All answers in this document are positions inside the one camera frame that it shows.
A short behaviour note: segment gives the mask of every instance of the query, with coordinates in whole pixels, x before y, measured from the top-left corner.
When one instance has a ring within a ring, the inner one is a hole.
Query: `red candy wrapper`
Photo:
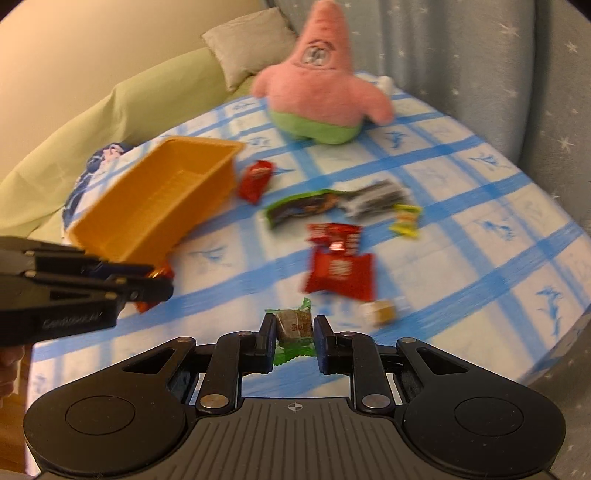
[[[174,278],[174,271],[173,268],[170,266],[168,262],[165,262],[164,265],[160,268],[156,268],[152,270],[148,275],[149,278],[158,278],[158,277],[166,277],[166,278]],[[140,313],[146,313],[148,310],[153,309],[159,301],[137,301],[135,302],[135,309]]]
[[[316,248],[304,291],[328,290],[351,299],[374,301],[373,259],[372,254],[345,257]]]
[[[271,180],[274,169],[275,165],[266,160],[257,160],[247,167],[238,186],[238,196],[256,205]]]
[[[331,252],[344,255],[357,255],[361,227],[344,223],[310,223],[308,241],[328,247]]]

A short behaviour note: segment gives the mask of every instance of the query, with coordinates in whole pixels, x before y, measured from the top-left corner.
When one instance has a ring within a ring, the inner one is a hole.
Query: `wooden floor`
[[[19,394],[4,399],[0,408],[0,469],[25,472],[25,439],[22,418],[25,415],[27,380],[31,364],[31,348],[21,364]]]

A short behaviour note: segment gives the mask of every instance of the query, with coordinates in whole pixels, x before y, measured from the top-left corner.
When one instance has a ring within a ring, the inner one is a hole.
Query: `blue checkered sheet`
[[[240,140],[247,148],[236,158],[236,172],[261,158],[274,162],[277,172],[261,205],[232,198],[184,239],[171,259],[171,300],[141,316],[128,306],[112,330],[37,344],[28,401],[171,338],[211,343],[227,332],[257,330],[265,309],[299,306],[309,269],[306,223],[344,217],[335,210],[270,231],[263,208],[292,194],[361,187],[385,177],[411,188],[424,208],[417,241],[393,237],[392,215],[362,222],[362,251],[375,254],[377,297],[396,299],[400,319],[372,327],[357,301],[329,293],[309,295],[313,314],[325,314],[335,331],[370,333],[379,343],[417,337],[516,380],[547,370],[589,320],[590,239],[463,125],[401,90],[392,101],[392,125],[368,124],[353,142],[329,146],[289,139],[272,126],[264,102],[242,98],[106,163],[93,175],[76,217],[168,135]],[[246,395],[347,389],[346,378],[321,376],[314,358],[243,382]]]

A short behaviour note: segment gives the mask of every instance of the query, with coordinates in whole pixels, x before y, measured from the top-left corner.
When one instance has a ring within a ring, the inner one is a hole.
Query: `green blanket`
[[[58,241],[59,210],[88,158],[111,142],[132,145],[160,135],[230,97],[222,69],[207,48],[165,61],[116,85],[28,154],[0,183],[0,235]]]

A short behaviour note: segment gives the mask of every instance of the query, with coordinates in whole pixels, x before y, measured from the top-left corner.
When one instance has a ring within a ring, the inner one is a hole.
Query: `pink starfish plush toy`
[[[390,98],[353,74],[348,26],[340,6],[318,0],[291,56],[264,69],[252,94],[266,97],[277,127],[296,138],[337,145],[356,137],[368,116],[394,119]]]

